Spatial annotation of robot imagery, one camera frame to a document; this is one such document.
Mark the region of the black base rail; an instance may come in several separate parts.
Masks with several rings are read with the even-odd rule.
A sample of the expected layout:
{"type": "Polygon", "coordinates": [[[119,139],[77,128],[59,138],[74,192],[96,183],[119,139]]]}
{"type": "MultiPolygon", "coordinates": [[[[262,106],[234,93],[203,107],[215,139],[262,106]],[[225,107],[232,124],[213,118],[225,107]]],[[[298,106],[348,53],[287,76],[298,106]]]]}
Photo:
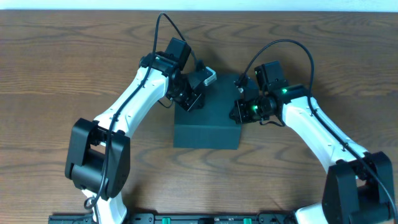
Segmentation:
{"type": "MultiPolygon", "coordinates": [[[[95,223],[92,215],[51,215],[48,224],[95,223]]],[[[293,215],[260,213],[259,215],[155,215],[136,213],[121,223],[128,224],[288,224],[297,223],[293,215]]]]}

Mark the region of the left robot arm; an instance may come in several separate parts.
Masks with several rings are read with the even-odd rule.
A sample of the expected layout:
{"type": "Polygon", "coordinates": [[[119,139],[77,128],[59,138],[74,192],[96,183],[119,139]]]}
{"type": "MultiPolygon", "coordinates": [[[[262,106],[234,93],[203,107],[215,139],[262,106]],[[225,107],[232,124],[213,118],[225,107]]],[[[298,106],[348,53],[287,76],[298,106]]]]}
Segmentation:
{"type": "Polygon", "coordinates": [[[86,196],[83,205],[95,223],[127,218],[121,190],[130,171],[131,138],[153,105],[166,97],[188,112],[203,108],[204,89],[216,72],[198,61],[192,74],[182,74],[192,53],[184,40],[171,39],[165,51],[141,58],[134,80],[106,111],[73,125],[65,177],[86,196]]]}

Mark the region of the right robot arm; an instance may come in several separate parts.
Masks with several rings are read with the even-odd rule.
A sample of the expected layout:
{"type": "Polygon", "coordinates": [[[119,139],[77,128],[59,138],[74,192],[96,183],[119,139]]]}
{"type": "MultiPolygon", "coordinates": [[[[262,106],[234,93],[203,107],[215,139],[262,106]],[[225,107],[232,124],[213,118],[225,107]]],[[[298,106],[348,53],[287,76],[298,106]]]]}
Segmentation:
{"type": "Polygon", "coordinates": [[[381,223],[397,220],[391,160],[350,139],[318,106],[303,85],[290,85],[278,61],[241,75],[235,85],[243,98],[229,117],[236,124],[270,123],[289,127],[305,142],[326,172],[322,200],[302,207],[289,223],[381,223]]]}

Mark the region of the black gift box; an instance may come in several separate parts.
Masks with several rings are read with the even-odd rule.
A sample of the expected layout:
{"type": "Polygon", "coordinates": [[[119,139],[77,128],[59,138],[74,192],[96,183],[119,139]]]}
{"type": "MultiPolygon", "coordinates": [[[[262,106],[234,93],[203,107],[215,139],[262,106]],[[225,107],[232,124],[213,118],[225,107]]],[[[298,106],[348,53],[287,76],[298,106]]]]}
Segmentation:
{"type": "Polygon", "coordinates": [[[234,85],[237,79],[233,73],[218,75],[205,89],[202,109],[187,112],[175,105],[173,147],[237,150],[241,125],[229,118],[234,101],[240,98],[234,85]]]}

